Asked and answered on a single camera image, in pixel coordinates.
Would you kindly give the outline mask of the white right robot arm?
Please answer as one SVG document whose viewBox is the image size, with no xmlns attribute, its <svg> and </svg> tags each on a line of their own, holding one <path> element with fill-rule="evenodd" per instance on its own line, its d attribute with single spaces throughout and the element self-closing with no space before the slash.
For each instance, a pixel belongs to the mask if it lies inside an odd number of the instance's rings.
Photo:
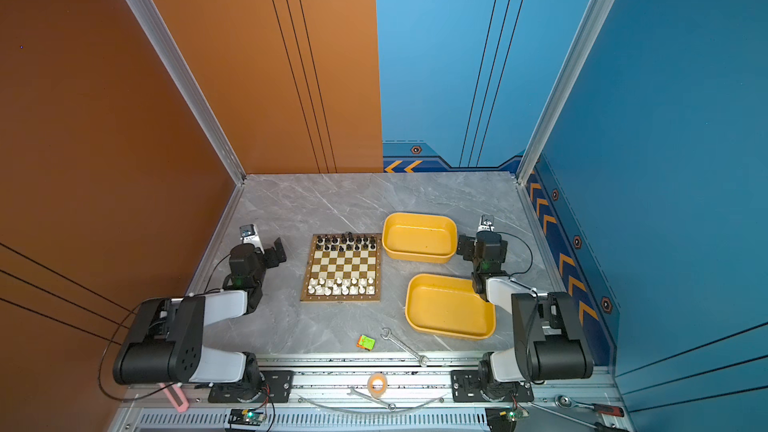
<svg viewBox="0 0 768 432">
<path fill-rule="evenodd" d="M 503 270 L 508 242 L 480 230 L 458 237 L 456 253 L 473 265 L 473 290 L 512 317 L 513 345 L 488 352 L 479 362 L 480 390 L 492 401 L 514 398 L 533 383 L 588 379 L 594 359 L 566 292 L 539 292 Z"/>
</svg>

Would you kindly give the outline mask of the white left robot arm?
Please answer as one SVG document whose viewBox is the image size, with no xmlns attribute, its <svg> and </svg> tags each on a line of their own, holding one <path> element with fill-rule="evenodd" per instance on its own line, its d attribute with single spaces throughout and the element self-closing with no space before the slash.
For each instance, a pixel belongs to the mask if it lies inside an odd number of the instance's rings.
<svg viewBox="0 0 768 432">
<path fill-rule="evenodd" d="M 229 254 L 220 288 L 183 298 L 142 302 L 112 368 L 120 385 L 208 384 L 210 397 L 250 401 L 266 391 L 255 355 L 206 347 L 207 327 L 256 311 L 266 272 L 287 261 L 281 239 L 261 249 L 251 242 Z"/>
</svg>

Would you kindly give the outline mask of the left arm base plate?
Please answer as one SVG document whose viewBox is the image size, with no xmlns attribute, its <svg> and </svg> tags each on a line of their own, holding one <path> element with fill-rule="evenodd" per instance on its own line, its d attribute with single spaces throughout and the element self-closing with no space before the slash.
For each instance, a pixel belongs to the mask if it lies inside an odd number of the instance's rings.
<svg viewBox="0 0 768 432">
<path fill-rule="evenodd" d="M 208 402 L 214 404 L 287 403 L 293 388 L 293 379 L 292 370 L 261 371 L 252 381 L 243 379 L 235 383 L 214 384 L 210 389 Z"/>
</svg>

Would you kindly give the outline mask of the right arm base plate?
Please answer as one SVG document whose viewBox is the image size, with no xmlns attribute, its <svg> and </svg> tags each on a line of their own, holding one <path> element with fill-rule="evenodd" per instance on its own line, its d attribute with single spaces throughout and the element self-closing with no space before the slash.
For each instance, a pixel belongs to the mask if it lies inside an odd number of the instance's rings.
<svg viewBox="0 0 768 432">
<path fill-rule="evenodd" d="M 534 401 L 533 388 L 526 382 L 495 382 L 478 370 L 452 370 L 450 379 L 453 401 L 457 403 Z"/>
</svg>

